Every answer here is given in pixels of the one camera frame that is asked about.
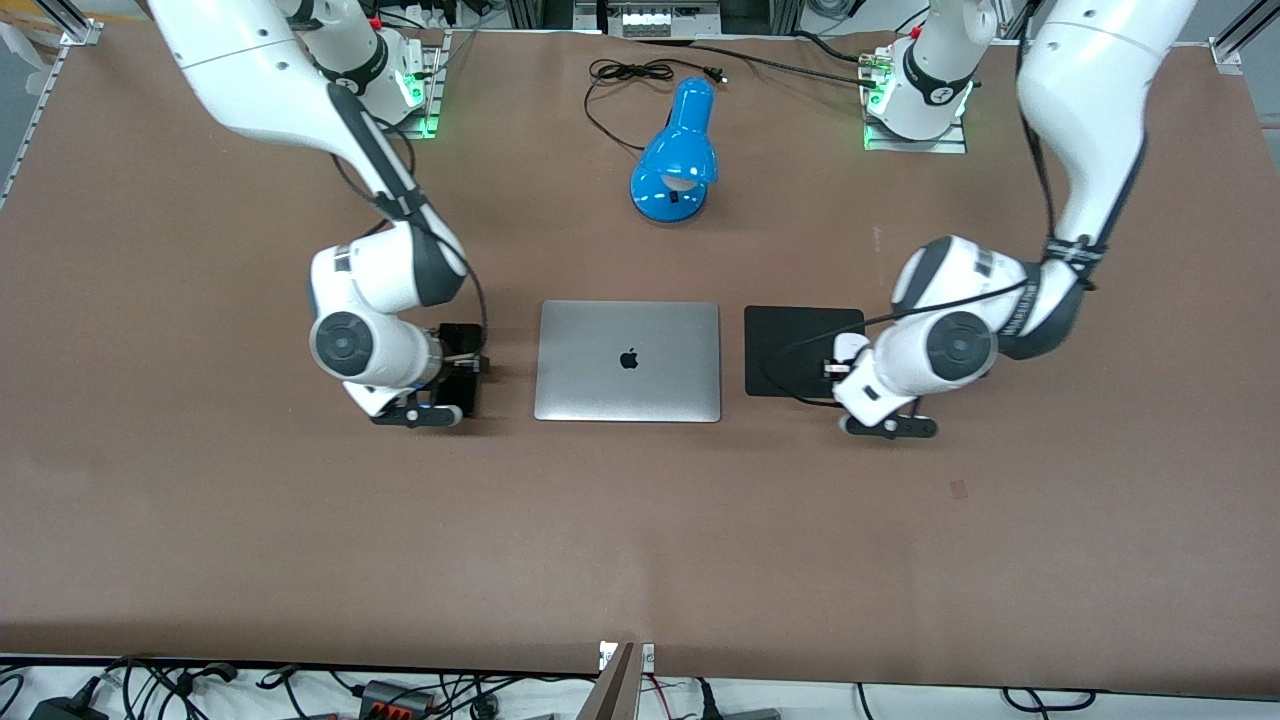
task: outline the lamp base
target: lamp base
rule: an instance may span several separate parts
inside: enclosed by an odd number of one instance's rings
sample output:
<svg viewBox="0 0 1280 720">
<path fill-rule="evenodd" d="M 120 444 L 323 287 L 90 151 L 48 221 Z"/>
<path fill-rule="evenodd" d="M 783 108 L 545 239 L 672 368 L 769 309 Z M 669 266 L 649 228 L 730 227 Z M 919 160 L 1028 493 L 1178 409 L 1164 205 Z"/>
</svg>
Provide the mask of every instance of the lamp base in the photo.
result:
<svg viewBox="0 0 1280 720">
<path fill-rule="evenodd" d="M 631 202 L 640 214 L 659 223 L 687 220 L 703 209 L 707 183 L 689 190 L 671 190 L 662 182 L 662 173 L 636 167 L 631 173 Z"/>
</svg>

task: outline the brown mat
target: brown mat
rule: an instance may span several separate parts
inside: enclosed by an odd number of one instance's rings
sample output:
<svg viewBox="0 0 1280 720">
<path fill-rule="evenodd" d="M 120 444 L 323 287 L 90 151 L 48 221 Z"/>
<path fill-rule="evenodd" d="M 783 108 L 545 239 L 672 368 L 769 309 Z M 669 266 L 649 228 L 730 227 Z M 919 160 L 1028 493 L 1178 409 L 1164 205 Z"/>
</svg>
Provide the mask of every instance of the brown mat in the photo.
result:
<svg viewBox="0 0 1280 720">
<path fill-rule="evenodd" d="M 636 215 L 632 159 L 581 114 L 589 60 L 663 54 L 732 78 L 722 181 L 680 227 Z M 323 154 L 219 127 L 154 27 L 108 28 L 0 213 L 0 644 L 590 671 L 634 638 L 675 675 L 1280 691 L 1280 182 L 1206 50 L 1153 88 L 1064 348 L 928 400 L 931 442 L 741 389 L 746 305 L 878 314 L 950 232 L 1038 256 L 1011 67 L 982 67 L 969 155 L 904 156 L 861 150 L 845 86 L 477 38 L 419 174 L 490 293 L 497 372 L 483 419 L 431 434 L 370 425 L 306 348 L 307 263 L 370 210 Z M 668 92 L 595 109 L 644 141 Z M 718 302 L 723 421 L 535 421 L 549 297 Z"/>
</svg>

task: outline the laptop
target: laptop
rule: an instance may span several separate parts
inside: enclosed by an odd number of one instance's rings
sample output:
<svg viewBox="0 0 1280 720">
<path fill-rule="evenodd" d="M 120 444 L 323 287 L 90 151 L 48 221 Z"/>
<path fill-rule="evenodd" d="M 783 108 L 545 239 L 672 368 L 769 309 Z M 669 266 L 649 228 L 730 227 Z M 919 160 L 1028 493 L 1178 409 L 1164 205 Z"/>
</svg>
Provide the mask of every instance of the laptop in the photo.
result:
<svg viewBox="0 0 1280 720">
<path fill-rule="evenodd" d="M 719 384 L 713 302 L 543 304 L 539 420 L 714 423 Z"/>
</svg>

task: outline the blue desk lamp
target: blue desk lamp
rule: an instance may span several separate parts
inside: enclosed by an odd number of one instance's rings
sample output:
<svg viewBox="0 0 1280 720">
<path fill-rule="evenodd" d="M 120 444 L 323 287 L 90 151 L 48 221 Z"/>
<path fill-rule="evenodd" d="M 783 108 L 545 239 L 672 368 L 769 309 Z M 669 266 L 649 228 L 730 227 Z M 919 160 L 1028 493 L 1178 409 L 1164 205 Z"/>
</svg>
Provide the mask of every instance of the blue desk lamp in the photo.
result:
<svg viewBox="0 0 1280 720">
<path fill-rule="evenodd" d="M 631 201 L 646 218 L 687 220 L 707 201 L 707 184 L 719 179 L 716 149 L 707 137 L 714 101 L 712 83 L 700 77 L 676 87 L 667 127 L 644 149 L 631 173 Z"/>
</svg>

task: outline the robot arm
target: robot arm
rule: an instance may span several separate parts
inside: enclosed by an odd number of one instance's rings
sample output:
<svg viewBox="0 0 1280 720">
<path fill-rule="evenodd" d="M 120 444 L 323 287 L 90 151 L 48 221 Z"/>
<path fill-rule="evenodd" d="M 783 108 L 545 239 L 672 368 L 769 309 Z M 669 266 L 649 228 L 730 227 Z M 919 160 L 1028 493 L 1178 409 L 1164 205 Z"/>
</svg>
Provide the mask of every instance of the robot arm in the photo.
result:
<svg viewBox="0 0 1280 720">
<path fill-rule="evenodd" d="M 833 389 L 851 415 L 846 430 L 883 430 L 902 405 L 980 378 L 997 354 L 1037 357 L 1066 338 L 1140 165 L 1147 88 L 1194 5 L 1059 0 L 1018 78 L 1028 123 L 1068 169 L 1070 197 L 1055 237 L 1039 263 L 959 237 L 916 251 L 892 306 L 923 311 L 874 346 L 837 342 L 859 347 L 858 357 L 840 359 L 850 372 Z"/>
<path fill-rule="evenodd" d="M 941 136 L 969 96 L 997 28 L 992 0 L 929 0 L 920 36 L 901 37 L 888 49 L 891 77 L 868 114 L 909 140 Z"/>
<path fill-rule="evenodd" d="M 465 256 L 365 106 L 321 77 L 270 0 L 152 0 L 151 9 L 214 119 L 253 140 L 347 160 L 392 220 L 312 260 L 316 361 L 369 415 L 430 383 L 447 350 L 396 313 L 453 299 Z"/>
</svg>

